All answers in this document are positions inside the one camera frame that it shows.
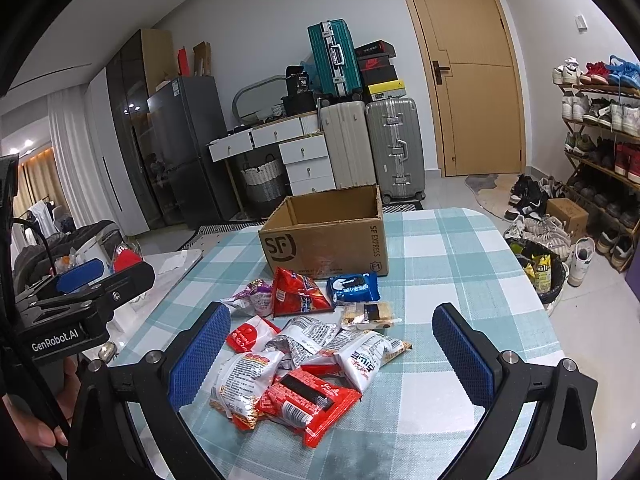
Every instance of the black refrigerator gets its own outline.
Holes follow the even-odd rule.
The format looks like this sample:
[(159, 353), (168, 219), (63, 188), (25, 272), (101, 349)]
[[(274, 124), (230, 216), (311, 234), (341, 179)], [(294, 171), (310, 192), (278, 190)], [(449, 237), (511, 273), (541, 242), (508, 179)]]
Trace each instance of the black refrigerator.
[(152, 131), (139, 145), (155, 174), (166, 176), (189, 228), (232, 219), (239, 207), (224, 162), (207, 145), (226, 136), (216, 80), (177, 77), (147, 101)]

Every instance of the metal screw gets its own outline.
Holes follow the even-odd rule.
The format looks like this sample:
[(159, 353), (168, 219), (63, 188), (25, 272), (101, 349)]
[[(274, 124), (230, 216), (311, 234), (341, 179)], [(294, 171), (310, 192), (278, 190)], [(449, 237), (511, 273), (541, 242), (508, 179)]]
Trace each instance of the metal screw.
[(564, 368), (569, 372), (573, 372), (577, 368), (575, 361), (572, 359), (563, 359), (562, 366), (564, 366)]
[(145, 361), (151, 365), (156, 364), (160, 359), (162, 359), (162, 351), (160, 350), (152, 350), (145, 355)]
[(102, 366), (102, 361), (100, 361), (100, 359), (94, 359), (89, 363), (89, 365), (87, 366), (87, 369), (90, 372), (97, 372), (101, 366)]
[(508, 362), (510, 365), (514, 365), (520, 360), (520, 358), (518, 357), (518, 354), (516, 354), (516, 352), (513, 352), (511, 350), (505, 350), (504, 352), (502, 352), (502, 358), (506, 362)]

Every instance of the drawer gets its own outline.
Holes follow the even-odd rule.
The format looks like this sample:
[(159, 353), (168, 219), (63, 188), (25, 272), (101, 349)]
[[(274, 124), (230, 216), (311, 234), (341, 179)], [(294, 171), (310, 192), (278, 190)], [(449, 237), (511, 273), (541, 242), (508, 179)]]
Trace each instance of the drawer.
[(281, 123), (267, 124), (252, 131), (255, 147), (266, 146), (274, 142), (295, 139), (302, 136), (302, 126), (300, 119), (290, 119)]
[(237, 155), (238, 153), (244, 153), (252, 150), (254, 146), (251, 143), (249, 132), (250, 130), (247, 130), (229, 135), (223, 139), (214, 140), (209, 145), (209, 151), (211, 152), (211, 158), (213, 161), (215, 162), (217, 160)]
[(316, 191), (335, 189), (335, 182), (332, 176), (320, 176), (318, 178), (308, 178), (299, 182), (291, 183), (291, 192), (294, 195), (305, 195)]
[(328, 156), (287, 164), (287, 174), (290, 182), (298, 182), (320, 176), (334, 176)]
[(285, 164), (329, 156), (326, 150), (326, 142), (324, 142), (324, 135), (284, 142), (280, 145), (280, 154)]

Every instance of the red snack bag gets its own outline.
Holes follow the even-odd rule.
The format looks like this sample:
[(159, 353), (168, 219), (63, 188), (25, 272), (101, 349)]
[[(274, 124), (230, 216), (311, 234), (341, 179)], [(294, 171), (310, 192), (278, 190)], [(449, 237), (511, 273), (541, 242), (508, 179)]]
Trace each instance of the red snack bag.
[(226, 343), (236, 352), (262, 352), (280, 329), (268, 319), (253, 316), (226, 336)]
[(276, 269), (271, 294), (273, 317), (328, 312), (334, 309), (314, 280), (281, 267)]
[(309, 447), (316, 447), (326, 430), (362, 396), (300, 368), (276, 381), (262, 394), (258, 407), (295, 433), (304, 431), (303, 443)]

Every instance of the curtain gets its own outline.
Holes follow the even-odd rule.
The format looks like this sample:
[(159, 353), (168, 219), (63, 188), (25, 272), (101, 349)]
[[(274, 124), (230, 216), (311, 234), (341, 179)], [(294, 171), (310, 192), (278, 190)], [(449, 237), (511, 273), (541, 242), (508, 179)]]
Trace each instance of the curtain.
[(47, 96), (55, 163), (76, 227), (116, 221), (98, 177), (79, 86)]

